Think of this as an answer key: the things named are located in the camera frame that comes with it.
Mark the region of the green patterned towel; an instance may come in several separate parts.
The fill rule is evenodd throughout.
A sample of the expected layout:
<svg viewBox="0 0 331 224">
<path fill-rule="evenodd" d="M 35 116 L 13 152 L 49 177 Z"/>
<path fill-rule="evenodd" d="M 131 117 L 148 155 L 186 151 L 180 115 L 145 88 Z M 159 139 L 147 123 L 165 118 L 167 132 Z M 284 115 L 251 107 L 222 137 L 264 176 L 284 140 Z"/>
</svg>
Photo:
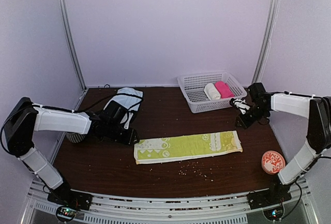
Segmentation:
<svg viewBox="0 0 331 224">
<path fill-rule="evenodd" d="M 198 135 L 152 138 L 134 145 L 134 159 L 138 165 L 175 162 L 242 152 L 236 131 Z"/>
</svg>

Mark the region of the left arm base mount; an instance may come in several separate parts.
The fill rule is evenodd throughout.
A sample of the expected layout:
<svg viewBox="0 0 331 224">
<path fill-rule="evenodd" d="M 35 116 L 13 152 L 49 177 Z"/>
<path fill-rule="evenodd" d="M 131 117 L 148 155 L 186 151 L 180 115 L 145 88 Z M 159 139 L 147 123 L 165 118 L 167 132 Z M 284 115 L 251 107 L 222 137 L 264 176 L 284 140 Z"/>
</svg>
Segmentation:
<svg viewBox="0 0 331 224">
<path fill-rule="evenodd" d="M 90 209 L 93 196 L 89 193 L 74 191 L 67 182 L 56 189 L 51 189 L 47 200 L 56 204 L 68 206 L 75 210 Z"/>
</svg>

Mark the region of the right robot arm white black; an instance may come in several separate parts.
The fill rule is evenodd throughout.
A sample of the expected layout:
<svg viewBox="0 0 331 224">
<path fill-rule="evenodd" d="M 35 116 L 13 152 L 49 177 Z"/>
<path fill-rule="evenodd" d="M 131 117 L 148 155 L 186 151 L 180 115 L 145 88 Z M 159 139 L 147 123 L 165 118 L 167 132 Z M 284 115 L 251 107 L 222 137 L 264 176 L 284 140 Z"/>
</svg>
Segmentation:
<svg viewBox="0 0 331 224">
<path fill-rule="evenodd" d="M 330 97 L 287 91 L 268 92 L 261 82 L 250 85 L 248 94 L 251 103 L 243 99 L 230 100 L 230 105 L 240 112 L 236 117 L 235 126 L 247 129 L 254 123 L 268 119 L 272 112 L 290 114 L 307 121 L 303 146 L 277 174 L 282 185 L 294 183 L 330 149 Z"/>
</svg>

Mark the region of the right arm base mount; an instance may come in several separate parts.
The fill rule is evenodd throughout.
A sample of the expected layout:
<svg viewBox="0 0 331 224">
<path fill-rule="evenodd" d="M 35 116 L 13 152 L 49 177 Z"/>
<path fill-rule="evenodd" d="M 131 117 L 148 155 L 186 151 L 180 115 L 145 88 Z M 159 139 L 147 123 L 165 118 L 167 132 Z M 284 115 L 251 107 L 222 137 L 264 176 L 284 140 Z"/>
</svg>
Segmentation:
<svg viewBox="0 0 331 224">
<path fill-rule="evenodd" d="M 290 187 L 291 184 L 284 185 L 280 180 L 274 180 L 267 189 L 248 193 L 247 200 L 250 209 L 255 210 L 291 200 Z"/>
</svg>

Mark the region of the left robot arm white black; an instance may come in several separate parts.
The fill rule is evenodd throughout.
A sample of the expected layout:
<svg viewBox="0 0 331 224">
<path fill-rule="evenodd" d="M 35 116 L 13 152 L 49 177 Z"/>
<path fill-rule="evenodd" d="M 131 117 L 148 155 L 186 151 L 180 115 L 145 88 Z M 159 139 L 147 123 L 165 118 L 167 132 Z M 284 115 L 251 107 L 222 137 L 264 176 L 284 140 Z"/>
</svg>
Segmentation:
<svg viewBox="0 0 331 224">
<path fill-rule="evenodd" d="M 111 99 L 101 111 L 95 113 L 89 109 L 75 111 L 40 105 L 23 97 L 1 127 L 1 146 L 31 169 L 54 192 L 62 205 L 70 205 L 74 201 L 70 185 L 37 149 L 33 142 L 34 134 L 39 131 L 58 131 L 78 142 L 87 136 L 94 136 L 134 145 L 140 139 L 130 124 L 142 101 L 139 96 L 135 96 L 134 101 L 128 104 Z"/>
</svg>

